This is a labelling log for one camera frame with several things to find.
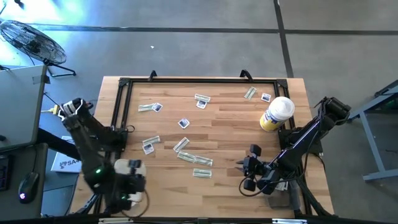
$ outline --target keyboard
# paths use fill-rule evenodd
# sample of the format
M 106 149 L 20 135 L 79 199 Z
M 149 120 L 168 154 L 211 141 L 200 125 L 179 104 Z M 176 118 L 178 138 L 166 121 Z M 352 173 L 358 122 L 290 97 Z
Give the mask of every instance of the keyboard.
M 11 156 L 0 156 L 0 191 L 8 190 L 11 177 Z

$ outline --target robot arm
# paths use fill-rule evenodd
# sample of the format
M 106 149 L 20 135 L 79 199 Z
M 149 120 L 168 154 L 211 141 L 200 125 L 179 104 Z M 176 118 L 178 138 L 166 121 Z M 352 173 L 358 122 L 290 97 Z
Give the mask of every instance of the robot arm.
M 104 151 L 123 151 L 126 146 L 127 130 L 104 127 L 89 112 L 90 103 L 77 98 L 61 105 L 58 117 L 71 134 L 80 155 L 84 179 L 95 194 L 104 194 L 111 213 L 129 210 L 129 194 L 143 192 L 145 177 L 136 171 L 141 161 L 129 163 L 130 174 L 115 172 L 109 159 L 98 154 Z
M 303 128 L 293 130 L 283 138 L 288 147 L 282 150 L 272 161 L 259 161 L 257 157 L 261 155 L 261 148 L 257 145 L 251 146 L 252 156 L 243 160 L 243 171 L 246 176 L 244 189 L 255 191 L 257 187 L 262 193 L 269 195 L 281 182 L 280 179 L 284 179 L 283 181 L 298 179 L 295 177 L 295 171 L 301 164 L 302 156 L 309 152 L 314 142 L 321 140 L 335 125 L 344 124 L 351 109 L 336 98 L 325 97 L 319 104 L 318 116 Z M 255 175 L 262 177 L 255 182 Z

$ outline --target table leg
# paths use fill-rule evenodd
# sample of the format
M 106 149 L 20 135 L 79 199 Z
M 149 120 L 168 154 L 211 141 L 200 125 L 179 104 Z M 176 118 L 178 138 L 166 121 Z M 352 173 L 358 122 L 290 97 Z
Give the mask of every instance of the table leg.
M 61 152 L 62 154 L 65 154 L 71 158 L 80 160 L 80 155 L 74 144 L 71 144 L 66 140 L 60 139 L 41 128 L 39 128 L 37 132 L 36 144 L 39 143 L 47 143 L 49 145 L 49 148 L 57 152 Z

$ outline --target fan stand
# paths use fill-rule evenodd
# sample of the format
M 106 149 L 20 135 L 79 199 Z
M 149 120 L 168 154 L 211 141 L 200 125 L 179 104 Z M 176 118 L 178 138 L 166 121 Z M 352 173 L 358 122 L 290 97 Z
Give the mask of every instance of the fan stand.
M 44 65 L 46 65 L 46 66 L 55 66 L 55 67 L 62 68 L 62 69 L 64 69 L 64 70 L 67 70 L 67 71 L 71 72 L 71 73 L 64 73 L 64 74 L 54 75 L 54 74 L 51 72 L 50 68 L 47 68 L 47 70 L 49 71 L 49 74 L 51 75 L 51 77 L 64 77 L 64 76 L 69 76 L 69 75 L 76 76 L 76 72 L 75 72 L 74 70 L 69 69 L 69 68 L 65 68 L 65 67 L 63 67 L 63 66 L 61 66 L 61 65 L 56 65 L 56 64 L 50 62 L 48 59 L 44 59 L 44 60 L 43 60 L 43 63 L 44 63 Z

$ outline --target concrete floor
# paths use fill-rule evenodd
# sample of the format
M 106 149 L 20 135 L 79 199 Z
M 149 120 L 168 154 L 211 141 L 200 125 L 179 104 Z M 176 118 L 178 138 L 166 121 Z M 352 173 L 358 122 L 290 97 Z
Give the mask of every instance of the concrete floor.
M 41 24 L 112 27 L 215 27 L 277 29 L 272 0 L 25 0 L 12 1 L 0 19 Z M 286 29 L 397 30 L 394 0 L 280 0 Z M 68 55 L 76 77 L 52 78 L 46 91 L 58 103 L 96 99 L 105 75 L 287 77 L 279 34 L 45 31 Z M 287 35 L 294 77 L 304 78 L 311 105 L 335 96 L 353 108 L 397 79 L 398 36 Z M 31 65 L 0 42 L 0 64 Z M 52 103 L 44 99 L 43 108 Z M 66 135 L 60 121 L 43 114 L 41 127 Z M 322 140 L 335 213 L 341 217 L 398 222 L 398 178 L 365 184 L 377 171 L 361 123 L 335 128 Z M 49 152 L 52 163 L 54 152 Z M 73 174 L 46 173 L 42 212 L 63 215 Z

